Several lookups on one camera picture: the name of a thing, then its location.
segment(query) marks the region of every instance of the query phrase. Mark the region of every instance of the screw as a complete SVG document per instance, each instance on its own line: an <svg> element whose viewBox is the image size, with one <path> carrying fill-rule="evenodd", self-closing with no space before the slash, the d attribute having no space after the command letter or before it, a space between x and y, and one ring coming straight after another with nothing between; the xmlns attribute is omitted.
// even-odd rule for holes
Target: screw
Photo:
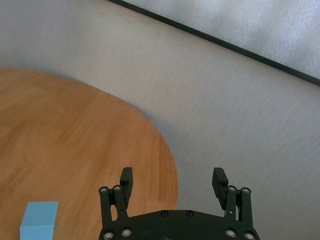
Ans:
<svg viewBox="0 0 320 240"><path fill-rule="evenodd" d="M188 217L192 217L194 215L194 212L193 211L186 211L185 215L187 215Z"/></svg>
<svg viewBox="0 0 320 240"><path fill-rule="evenodd" d="M243 188L242 191L246 194L250 193L250 190L248 188Z"/></svg>
<svg viewBox="0 0 320 240"><path fill-rule="evenodd" d="M246 232L244 236L248 240L255 240L255 236L253 236L250 232Z"/></svg>
<svg viewBox="0 0 320 240"><path fill-rule="evenodd" d="M225 234L226 234L228 237L230 237L230 238L235 238L235 237L236 237L236 232L233 231L232 229L227 229L227 230L225 231Z"/></svg>
<svg viewBox="0 0 320 240"><path fill-rule="evenodd" d="M113 237L114 237L114 233L112 231L108 231L105 234L103 234L103 238L105 240L112 239Z"/></svg>
<svg viewBox="0 0 320 240"><path fill-rule="evenodd" d="M162 216L162 217L166 217L166 216L168 216L168 215L169 215L168 211L162 211L162 212L161 212L161 216Z"/></svg>
<svg viewBox="0 0 320 240"><path fill-rule="evenodd" d="M125 229L123 229L121 235L126 238L126 237L129 237L131 235L131 233L132 232L131 232L131 230L129 228L125 228Z"/></svg>

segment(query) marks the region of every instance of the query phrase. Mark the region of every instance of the round table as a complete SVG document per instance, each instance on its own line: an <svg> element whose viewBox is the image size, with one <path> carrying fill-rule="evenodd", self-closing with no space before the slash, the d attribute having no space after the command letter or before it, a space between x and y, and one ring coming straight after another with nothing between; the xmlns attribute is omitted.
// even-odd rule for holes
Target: round table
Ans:
<svg viewBox="0 0 320 240"><path fill-rule="evenodd" d="M129 216L176 208L171 152L136 109L71 79L0 69L1 239L18 240L27 203L41 201L58 201L54 240L98 239L98 190L119 184L124 167Z"/></svg>

